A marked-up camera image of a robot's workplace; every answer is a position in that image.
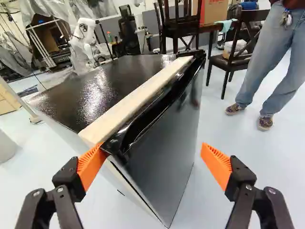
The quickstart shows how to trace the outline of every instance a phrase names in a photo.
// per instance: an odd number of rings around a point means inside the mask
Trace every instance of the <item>dark wooden chair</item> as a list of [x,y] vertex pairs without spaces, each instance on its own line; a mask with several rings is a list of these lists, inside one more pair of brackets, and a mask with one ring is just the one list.
[[[234,27],[235,35],[234,35],[232,50],[231,50],[229,59],[225,59],[222,54],[216,55],[216,56],[211,56],[211,58],[209,60],[209,67],[208,67],[208,72],[207,72],[206,86],[209,85],[213,65],[224,70],[225,76],[224,76],[223,90],[221,93],[221,99],[224,99],[224,94],[225,94],[225,89],[227,86],[228,79],[229,79],[229,82],[232,81],[234,72],[248,68],[248,64],[250,62],[252,54],[247,54],[247,55],[241,55],[241,54],[250,45],[252,45],[253,42],[257,41],[257,38],[260,33],[260,31],[258,31],[255,35],[253,34],[253,32],[251,31],[250,22],[264,21],[264,20],[266,20],[268,13],[269,13],[269,10],[243,10],[240,20],[237,22],[237,24],[235,24],[235,27]],[[247,27],[247,30],[248,30],[248,33],[250,36],[250,41],[246,44],[246,46],[242,50],[240,50],[237,53],[236,56],[234,56],[234,52],[236,49],[236,44],[237,44],[237,40],[239,37],[239,32],[241,30],[242,23],[245,23],[245,25]]]
[[[159,26],[161,53],[166,54],[166,37],[173,39],[173,53],[178,52],[178,39],[185,45],[185,50],[190,50],[190,46],[196,38],[196,49],[199,48],[201,4],[202,0],[198,0],[197,15],[192,15],[192,0],[184,0],[183,17],[180,17],[178,0],[175,0],[175,18],[170,18],[168,0],[164,0],[164,12],[162,0],[154,3]],[[183,39],[186,36],[192,36],[189,43]]]

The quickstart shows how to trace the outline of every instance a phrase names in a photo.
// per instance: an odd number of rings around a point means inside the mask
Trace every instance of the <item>light blue jeans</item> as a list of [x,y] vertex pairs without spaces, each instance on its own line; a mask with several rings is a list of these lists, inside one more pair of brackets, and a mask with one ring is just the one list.
[[235,101],[248,106],[263,79],[291,48],[287,75],[264,102],[261,116],[272,117],[279,112],[305,82],[305,9],[291,10],[293,24],[285,30],[280,25],[285,7],[282,1],[273,4],[263,24],[251,57],[242,87]]

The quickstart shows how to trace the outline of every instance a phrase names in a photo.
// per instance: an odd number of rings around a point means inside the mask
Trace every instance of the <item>keychain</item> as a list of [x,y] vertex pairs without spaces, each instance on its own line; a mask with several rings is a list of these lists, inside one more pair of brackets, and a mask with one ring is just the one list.
[[285,9],[283,12],[282,19],[280,21],[280,24],[287,29],[292,24],[292,15],[288,8]]

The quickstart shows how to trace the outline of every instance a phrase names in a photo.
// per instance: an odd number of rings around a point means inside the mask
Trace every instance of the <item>orange silicone pad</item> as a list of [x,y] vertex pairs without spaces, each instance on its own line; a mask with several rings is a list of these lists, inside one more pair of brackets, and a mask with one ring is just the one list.
[[230,174],[232,173],[230,157],[214,147],[203,143],[201,148],[201,158],[208,166],[220,187],[225,191]]
[[86,192],[108,156],[100,150],[100,146],[101,144],[96,145],[78,160],[77,173]]

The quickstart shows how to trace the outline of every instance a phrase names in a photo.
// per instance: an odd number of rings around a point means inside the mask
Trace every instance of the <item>shoe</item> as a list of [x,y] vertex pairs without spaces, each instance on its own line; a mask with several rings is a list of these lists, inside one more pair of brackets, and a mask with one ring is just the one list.
[[273,126],[272,118],[260,117],[258,122],[258,129],[262,131],[270,130]]
[[219,49],[219,50],[224,50],[224,40],[222,39],[221,41],[218,41],[217,42],[217,48]]
[[233,104],[225,110],[225,113],[227,115],[235,115],[235,114],[239,113],[240,111],[243,111],[244,109],[245,109],[245,107],[241,107],[238,104]]

